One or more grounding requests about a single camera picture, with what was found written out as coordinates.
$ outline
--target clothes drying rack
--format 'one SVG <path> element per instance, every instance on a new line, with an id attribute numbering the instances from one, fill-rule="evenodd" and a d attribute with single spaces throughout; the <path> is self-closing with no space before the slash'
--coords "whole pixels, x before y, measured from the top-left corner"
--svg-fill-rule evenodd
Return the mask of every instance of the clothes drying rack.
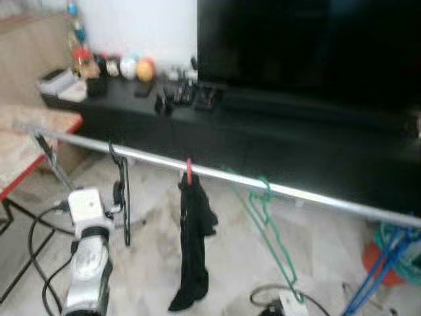
<path id="1" fill-rule="evenodd" d="M 72 185 L 71 180 L 60 165 L 57 162 L 57 159 L 54 155 L 52 155 L 51 150 L 48 146 L 46 146 L 45 138 L 52 138 L 54 140 L 59 140 L 62 142 L 66 142 L 68 144 L 76 145 L 79 147 L 84 147 L 88 149 L 92 149 L 95 151 L 100 151 L 103 153 L 110 153 L 109 143 L 102 142 L 99 140 L 93 140 L 90 138 L 77 136 L 73 134 L 65 134 L 60 132 L 54 132 L 52 130 L 48 130 L 46 128 L 42 128 L 39 126 L 29 125 L 29 124 L 21 124 L 21 123 L 14 123 L 14 128 L 20 131 L 23 131 L 27 134 L 31 134 L 35 137 L 37 143 L 40 145 L 44 153 L 48 158 L 48 162 L 53 169 L 54 173 L 57 177 L 63 182 L 63 184 L 69 189 L 73 190 L 74 186 Z M 139 161 L 144 161 L 147 163 L 151 163 L 154 165 L 159 165 L 163 167 L 167 167 L 169 169 L 178 169 L 181 171 L 185 171 L 187 169 L 187 164 L 185 161 L 180 161 L 160 155 L 155 155 L 152 153 L 147 153 L 142 150 L 125 147 L 121 145 L 114 145 L 114 151 L 117 155 L 132 158 Z M 396 213 L 392 211 L 388 211 L 385 209 L 379 209 L 376 207 L 371 207 L 368 205 L 362 205 L 355 202 L 345 201 L 342 199 L 337 199 L 329 196 L 323 196 L 320 194 L 315 194 L 312 192 L 307 192 L 304 190 L 298 190 L 295 188 L 290 188 L 287 186 L 282 186 L 280 184 L 274 183 L 264 183 L 262 180 L 249 178 L 246 176 L 241 176 L 238 174 L 233 174 L 226 171 L 220 171 L 208 167 L 203 167 L 200 165 L 192 165 L 192 171 L 195 174 L 201 176 L 207 176 L 210 178 L 217 178 L 221 180 L 226 180 L 229 182 L 234 182 L 236 184 L 241 184 L 244 186 L 250 186 L 254 189 L 258 190 L 267 190 L 268 185 L 270 186 L 270 191 L 274 192 L 275 194 L 291 197 L 300 201 L 311 201 L 316 203 L 321 203 L 324 205 L 331 206 L 332 210 L 337 212 L 344 212 L 354 215 L 359 215 L 361 217 L 365 217 L 366 219 L 370 219 L 373 221 L 381 221 L 383 223 L 395 224 L 398 226 L 403 227 L 413 227 L 413 228 L 421 228 L 421 219 L 413 217 L 411 215 L 406 215 L 402 213 Z"/>

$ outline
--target table leg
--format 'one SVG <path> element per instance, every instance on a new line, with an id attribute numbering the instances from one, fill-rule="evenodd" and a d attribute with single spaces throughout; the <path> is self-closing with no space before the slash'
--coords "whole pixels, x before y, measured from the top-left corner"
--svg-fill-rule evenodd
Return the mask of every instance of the table leg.
<path id="1" fill-rule="evenodd" d="M 6 201 L 2 201 L 1 204 L 3 205 L 3 208 L 5 209 L 6 219 L 0 219 L 0 224 L 1 224 L 0 236 L 6 231 L 6 229 L 8 229 L 8 227 L 14 220 L 9 204 Z"/>
<path id="2" fill-rule="evenodd" d="M 9 227 L 9 225 L 13 222 L 13 215 L 11 213 L 11 207 L 13 207 L 14 209 L 20 211 L 21 213 L 25 214 L 26 216 L 28 216 L 32 219 L 36 218 L 35 214 L 29 212 L 27 209 L 23 208 L 22 206 L 20 206 L 19 204 L 15 203 L 15 202 L 11 201 L 10 199 L 5 199 L 2 202 L 2 204 L 3 204 L 3 207 L 5 208 L 6 214 L 10 218 L 8 220 L 8 223 L 6 224 L 7 227 Z M 42 251 L 42 249 L 45 247 L 45 245 L 47 245 L 48 241 L 51 239 L 51 237 L 53 237 L 53 235 L 55 233 L 55 229 L 49 223 L 44 222 L 44 221 L 40 221 L 40 223 L 43 224 L 44 226 L 48 226 L 49 228 L 51 228 L 51 230 L 50 230 L 50 233 L 47 235 L 47 237 L 44 238 L 43 242 L 38 247 L 38 249 L 35 251 L 35 253 L 34 253 L 35 257 L 37 257 L 39 255 L 39 253 Z M 18 272 L 18 274 L 13 278 L 12 282 L 7 286 L 7 289 L 5 290 L 5 292 L 1 294 L 0 304 L 2 304 L 5 301 L 6 297 L 10 294 L 10 292 L 13 290 L 13 288 L 16 286 L 16 284 L 19 282 L 19 280 L 25 274 L 26 270 L 28 270 L 28 267 L 31 265 L 31 263 L 32 263 L 32 260 L 30 258 L 29 258 L 29 260 L 27 260 L 27 262 L 25 262 L 23 268 L 21 268 L 21 270 Z"/>

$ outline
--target ball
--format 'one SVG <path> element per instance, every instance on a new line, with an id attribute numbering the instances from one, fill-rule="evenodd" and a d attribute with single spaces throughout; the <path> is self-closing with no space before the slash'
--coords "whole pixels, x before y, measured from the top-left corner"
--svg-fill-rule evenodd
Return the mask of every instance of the ball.
<path id="1" fill-rule="evenodd" d="M 137 63 L 136 74 L 140 81 L 150 82 L 155 77 L 155 64 L 152 59 L 145 58 Z"/>
<path id="2" fill-rule="evenodd" d="M 117 58 L 110 58 L 107 59 L 105 66 L 107 68 L 107 73 L 109 76 L 118 77 L 120 71 L 118 69 L 118 59 Z"/>
<path id="3" fill-rule="evenodd" d="M 120 62 L 120 72 L 125 79 L 133 80 L 136 77 L 137 59 L 134 56 L 126 56 Z"/>

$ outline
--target wire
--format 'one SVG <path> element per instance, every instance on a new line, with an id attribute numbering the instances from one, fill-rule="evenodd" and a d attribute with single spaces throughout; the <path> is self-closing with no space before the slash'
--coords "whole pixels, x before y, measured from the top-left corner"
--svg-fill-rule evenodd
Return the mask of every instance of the wire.
<path id="1" fill-rule="evenodd" d="M 37 218 L 37 215 L 33 214 L 32 212 L 29 212 L 27 209 L 23 208 L 21 205 L 17 204 L 16 202 L 14 202 L 14 201 L 12 201 L 10 199 L 6 199 L 5 201 L 6 201 L 6 203 L 8 205 L 14 207 L 17 211 L 20 211 L 22 214 L 24 214 L 24 215 L 26 215 L 26 216 L 28 216 L 28 217 L 30 217 L 32 219 L 36 219 Z M 55 226 L 55 225 L 53 225 L 51 223 L 48 223 L 48 222 L 44 221 L 43 219 L 39 219 L 38 220 L 38 223 L 39 224 L 42 224 L 42 225 L 44 225 L 46 227 L 49 227 L 51 229 L 55 229 L 57 232 L 61 232 L 61 233 L 65 234 L 65 235 L 69 235 L 69 236 L 73 236 L 74 235 L 74 232 L 69 231 L 69 230 L 66 230 L 66 229 L 63 229 L 63 228 L 60 228 L 60 227 L 57 227 L 57 226 Z"/>
<path id="2" fill-rule="evenodd" d="M 45 305 L 47 305 L 47 307 L 45 307 L 45 309 L 48 311 L 51 311 L 51 309 L 49 308 L 48 305 L 48 301 L 47 301 L 47 288 L 50 286 L 51 280 L 53 280 L 55 278 L 56 275 L 58 275 L 65 267 L 68 266 L 68 264 L 72 261 L 73 255 L 70 257 L 70 259 L 68 261 L 66 261 L 61 267 L 59 267 L 48 279 L 47 281 L 44 282 L 44 287 L 42 288 L 42 302 L 44 303 L 44 307 Z"/>
<path id="3" fill-rule="evenodd" d="M 30 259 L 31 259 L 31 262 L 34 264 L 34 267 L 37 269 L 40 277 L 44 280 L 44 282 L 47 282 L 48 279 L 47 279 L 47 276 L 45 275 L 45 273 L 43 272 L 43 270 L 41 269 L 41 267 L 39 266 L 39 263 L 38 263 L 38 261 L 35 257 L 35 254 L 34 254 L 34 245 L 32 244 L 32 241 L 33 241 L 33 238 L 34 238 L 34 230 L 35 230 L 35 226 L 37 225 L 38 222 L 40 222 L 40 220 L 42 219 L 42 217 L 44 215 L 48 214 L 49 212 L 56 211 L 58 209 L 59 209 L 59 207 L 52 207 L 50 209 L 47 209 L 47 210 L 43 211 L 41 214 L 39 214 L 34 219 L 34 221 L 32 222 L 31 228 L 29 229 L 29 233 L 28 233 L 28 249 L 29 249 L 29 253 L 30 253 L 30 257 L 31 257 Z M 56 230 L 60 231 L 61 230 L 61 229 L 60 230 L 56 229 L 55 226 L 53 226 L 52 229 L 53 229 L 53 231 L 56 231 Z M 60 299 L 57 296 L 57 293 L 54 291 L 53 287 L 50 284 L 48 284 L 47 287 L 50 290 L 51 294 L 53 295 L 53 298 L 55 300 L 57 308 L 58 308 L 59 312 L 61 313 L 62 306 L 61 306 Z M 44 304 L 45 310 L 47 311 L 48 315 L 53 316 L 53 312 L 49 308 L 46 298 L 45 299 L 43 298 L 43 304 Z"/>
<path id="4" fill-rule="evenodd" d="M 258 294 L 261 291 L 265 291 L 265 290 L 272 290 L 274 288 L 279 288 L 280 290 L 289 290 L 291 291 L 291 288 L 286 286 L 286 285 L 281 285 L 281 284 L 267 284 L 267 285 L 263 285 L 263 286 L 259 286 L 257 288 L 255 288 L 251 294 L 250 294 L 250 302 L 255 305 L 255 306 L 259 306 L 259 307 L 266 307 L 268 304 L 267 303 L 260 303 L 260 302 L 256 302 L 254 297 L 256 294 Z M 298 294 L 304 296 L 305 299 L 309 300 L 310 302 L 312 302 L 315 306 L 317 306 L 319 308 L 319 310 L 321 310 L 323 312 L 323 314 L 325 314 L 325 316 L 330 316 L 330 314 L 328 313 L 328 311 L 326 311 L 323 306 L 320 305 L 320 303 L 318 303 L 314 298 L 312 298 L 311 296 L 303 293 L 300 290 L 296 290 Z"/>

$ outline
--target green hanger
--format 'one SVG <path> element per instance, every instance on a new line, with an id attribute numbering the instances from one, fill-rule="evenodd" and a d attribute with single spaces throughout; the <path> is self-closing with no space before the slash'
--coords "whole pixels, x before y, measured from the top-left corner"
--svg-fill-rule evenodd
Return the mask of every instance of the green hanger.
<path id="1" fill-rule="evenodd" d="M 263 194 L 256 193 L 255 191 L 248 190 L 249 191 L 249 203 L 247 203 L 240 195 L 240 193 L 237 191 L 235 186 L 232 186 L 232 190 L 234 191 L 237 198 L 240 200 L 241 204 L 243 204 L 245 210 L 248 212 L 250 217 L 252 218 L 254 224 L 258 228 L 259 232 L 261 233 L 264 241 L 266 242 L 266 245 L 268 246 L 270 253 L 272 254 L 272 257 L 275 259 L 275 262 L 278 266 L 278 268 L 281 270 L 282 275 L 284 276 L 289 289 L 294 293 L 295 299 L 299 303 L 304 303 L 304 297 L 294 289 L 295 284 L 298 281 L 297 274 L 295 273 L 295 268 L 293 266 L 291 256 L 289 255 L 288 251 L 286 250 L 285 246 L 281 242 L 281 237 L 279 233 L 279 229 L 276 226 L 276 223 L 274 222 L 272 216 L 269 214 L 267 210 L 267 205 L 272 201 L 273 198 L 273 192 L 270 189 L 269 182 L 264 179 L 260 178 L 265 184 L 266 184 L 266 191 Z M 259 207 L 256 205 L 256 202 L 258 202 L 261 206 L 262 211 L 259 211 Z M 267 233 L 265 232 L 265 227 L 269 226 L 276 237 L 276 243 L 280 250 L 284 253 L 287 263 L 289 266 L 289 269 L 291 270 L 292 278 L 290 278 L 286 271 L 284 266 L 282 265 L 282 262 L 278 255 L 275 252 L 275 246 L 272 245 L 272 242 L 269 240 Z"/>

